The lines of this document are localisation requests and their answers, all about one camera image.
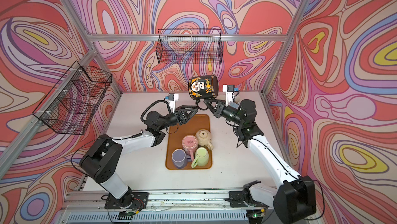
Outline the black patterned mug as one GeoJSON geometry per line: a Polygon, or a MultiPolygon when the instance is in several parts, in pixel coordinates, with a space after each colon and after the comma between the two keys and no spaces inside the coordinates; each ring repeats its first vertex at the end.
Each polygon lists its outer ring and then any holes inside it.
{"type": "Polygon", "coordinates": [[[188,81],[188,92],[193,100],[217,98],[219,81],[216,75],[191,77],[188,81]]]}

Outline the brown wooden tray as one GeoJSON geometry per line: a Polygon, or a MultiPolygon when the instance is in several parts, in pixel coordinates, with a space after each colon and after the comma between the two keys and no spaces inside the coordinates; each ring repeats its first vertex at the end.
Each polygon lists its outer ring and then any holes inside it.
{"type": "Polygon", "coordinates": [[[168,130],[165,167],[169,170],[210,169],[213,165],[210,119],[195,115],[187,124],[168,130]]]}

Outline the beige speckled mug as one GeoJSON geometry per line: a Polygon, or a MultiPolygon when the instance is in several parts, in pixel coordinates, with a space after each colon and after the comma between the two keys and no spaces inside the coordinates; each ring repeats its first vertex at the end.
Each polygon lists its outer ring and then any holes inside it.
{"type": "Polygon", "coordinates": [[[212,134],[210,133],[209,130],[201,129],[196,132],[195,137],[196,137],[198,146],[206,147],[210,151],[212,151],[214,149],[213,144],[212,144],[212,134]]]}

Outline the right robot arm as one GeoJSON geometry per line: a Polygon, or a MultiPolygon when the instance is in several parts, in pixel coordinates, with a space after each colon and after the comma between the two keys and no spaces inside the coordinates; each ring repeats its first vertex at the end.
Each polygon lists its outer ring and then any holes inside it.
{"type": "Polygon", "coordinates": [[[245,184],[242,201],[254,206],[264,204],[275,210],[284,224],[292,224],[316,213],[315,183],[301,176],[274,150],[255,122],[256,104],[249,99],[239,104],[218,99],[206,99],[205,105],[217,118],[233,123],[233,131],[242,144],[265,166],[275,188],[260,181],[245,184]]]}

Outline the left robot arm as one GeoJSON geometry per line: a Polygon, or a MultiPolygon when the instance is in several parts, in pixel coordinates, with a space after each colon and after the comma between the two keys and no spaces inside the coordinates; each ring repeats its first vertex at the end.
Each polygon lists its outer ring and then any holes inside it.
{"type": "Polygon", "coordinates": [[[141,121],[146,129],[129,137],[112,138],[101,135],[85,153],[79,162],[80,167],[97,184],[108,193],[108,198],[115,200],[120,208],[130,208],[134,201],[132,189],[116,173],[116,168],[121,156],[159,145],[165,137],[164,129],[187,124],[198,112],[195,106],[182,105],[174,111],[167,105],[168,114],[162,115],[151,108],[159,103],[152,103],[141,114],[141,121]]]}

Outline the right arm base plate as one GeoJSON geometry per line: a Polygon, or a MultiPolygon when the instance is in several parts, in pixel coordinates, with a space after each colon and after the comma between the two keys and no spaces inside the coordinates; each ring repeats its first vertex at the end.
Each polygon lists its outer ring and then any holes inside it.
{"type": "Polygon", "coordinates": [[[237,207],[261,207],[264,209],[269,208],[269,206],[254,201],[247,193],[243,190],[237,191],[229,191],[228,198],[224,199],[226,202],[230,204],[230,207],[237,208],[237,207]]]}

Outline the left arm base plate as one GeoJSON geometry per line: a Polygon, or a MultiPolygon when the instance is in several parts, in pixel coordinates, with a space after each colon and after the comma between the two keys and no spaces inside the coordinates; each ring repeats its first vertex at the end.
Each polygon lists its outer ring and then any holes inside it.
{"type": "Polygon", "coordinates": [[[101,200],[105,201],[105,209],[107,210],[121,210],[132,209],[142,210],[145,209],[148,202],[148,192],[126,193],[120,199],[116,199],[111,194],[103,195],[101,200]]]}

